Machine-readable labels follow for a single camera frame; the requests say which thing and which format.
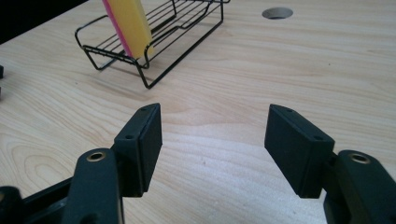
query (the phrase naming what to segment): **sponge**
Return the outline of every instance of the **sponge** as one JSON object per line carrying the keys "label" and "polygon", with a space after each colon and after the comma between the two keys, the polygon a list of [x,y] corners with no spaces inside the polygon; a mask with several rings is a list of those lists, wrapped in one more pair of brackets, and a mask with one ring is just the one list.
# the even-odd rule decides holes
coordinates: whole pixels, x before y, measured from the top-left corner
{"label": "sponge", "polygon": [[127,55],[135,59],[142,57],[152,36],[140,0],[102,1]]}

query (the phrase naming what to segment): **dish rack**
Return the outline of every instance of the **dish rack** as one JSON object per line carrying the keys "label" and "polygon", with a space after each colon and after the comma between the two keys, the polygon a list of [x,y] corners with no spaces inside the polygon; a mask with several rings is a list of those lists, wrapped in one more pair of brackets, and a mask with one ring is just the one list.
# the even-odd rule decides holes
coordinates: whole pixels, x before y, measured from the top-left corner
{"label": "dish rack", "polygon": [[[223,5],[230,3],[231,0],[170,0],[166,1],[162,5],[152,9],[146,16],[148,25],[152,34],[152,41],[146,45],[144,56],[141,58],[130,57],[125,53],[121,42],[113,27],[114,33],[100,33],[100,29],[108,25],[100,25],[102,20],[109,20],[107,15],[99,17],[87,24],[77,28],[75,32],[75,38],[78,45],[84,50],[88,56],[93,67],[96,70],[104,70],[109,67],[115,61],[121,61],[134,65],[137,70],[137,74],[142,78],[143,83],[147,89],[151,89],[157,84],[166,74],[168,74],[178,63],[183,60],[193,49],[195,49],[204,39],[206,39],[214,30],[216,30],[223,22]],[[93,26],[97,25],[98,35],[95,35],[94,39],[88,40],[90,45],[82,44],[82,35],[87,30],[96,29]],[[197,26],[205,27],[204,32],[195,32],[196,38],[188,38],[187,42],[181,43],[180,39],[185,37],[188,32]],[[148,49],[154,47],[154,53],[148,55]],[[169,55],[166,55],[166,51],[170,49],[182,49],[176,53],[176,57],[170,59]],[[99,56],[105,58],[103,62],[98,61]],[[163,62],[156,62],[159,59],[165,59],[166,65]],[[156,68],[156,74],[147,77],[145,73],[150,70],[153,65],[161,64],[162,67]]]}

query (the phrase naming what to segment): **yellow sponge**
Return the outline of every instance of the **yellow sponge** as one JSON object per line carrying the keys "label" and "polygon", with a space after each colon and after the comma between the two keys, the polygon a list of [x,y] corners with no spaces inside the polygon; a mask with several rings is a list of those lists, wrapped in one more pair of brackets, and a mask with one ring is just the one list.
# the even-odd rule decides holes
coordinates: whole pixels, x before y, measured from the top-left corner
{"label": "yellow sponge", "polygon": [[140,0],[103,0],[125,52],[135,59],[144,55],[151,31]]}

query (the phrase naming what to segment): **light wood grain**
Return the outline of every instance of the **light wood grain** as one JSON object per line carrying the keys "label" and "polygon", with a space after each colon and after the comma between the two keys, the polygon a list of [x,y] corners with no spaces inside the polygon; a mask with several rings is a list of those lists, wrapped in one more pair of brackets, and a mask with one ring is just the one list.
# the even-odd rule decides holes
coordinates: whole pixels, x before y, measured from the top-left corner
{"label": "light wood grain", "polygon": [[[145,9],[157,1],[144,1]],[[269,7],[292,17],[270,21]],[[225,21],[152,90],[131,66],[94,70],[75,30],[105,14],[89,1],[0,46],[0,185],[23,197],[111,147],[137,108],[162,105],[163,148],[127,223],[325,223],[264,148],[269,104],[295,109],[396,178],[396,4],[232,1]]]}

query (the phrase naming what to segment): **black wire rack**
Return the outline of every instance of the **black wire rack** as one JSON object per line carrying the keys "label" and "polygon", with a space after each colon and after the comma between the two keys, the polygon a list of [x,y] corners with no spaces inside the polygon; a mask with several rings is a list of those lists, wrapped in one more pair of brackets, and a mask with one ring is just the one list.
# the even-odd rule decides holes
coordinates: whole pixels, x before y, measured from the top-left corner
{"label": "black wire rack", "polygon": [[[96,70],[102,71],[115,61],[134,65],[145,87],[151,89],[222,24],[224,20],[223,4],[230,3],[230,1],[231,0],[170,0],[155,7],[146,15],[148,25],[151,29],[152,41],[146,45],[144,56],[141,58],[128,56],[117,34],[110,34],[109,37],[104,37],[95,46],[82,44],[80,35],[83,33],[83,30],[87,30],[100,21],[108,19],[107,15],[77,28],[75,38]],[[159,74],[147,78],[145,72],[149,70],[151,65],[155,64],[155,59],[161,58],[160,56],[167,49],[180,48],[180,46],[177,45],[180,38],[185,36],[193,27],[199,24],[209,28],[203,33],[198,33],[198,37],[192,42],[189,41],[187,47],[183,49],[174,60],[171,60],[172,62],[159,70]],[[148,50],[151,47],[154,47],[155,53],[148,55]],[[107,60],[99,63],[92,55],[101,55],[107,58]]]}

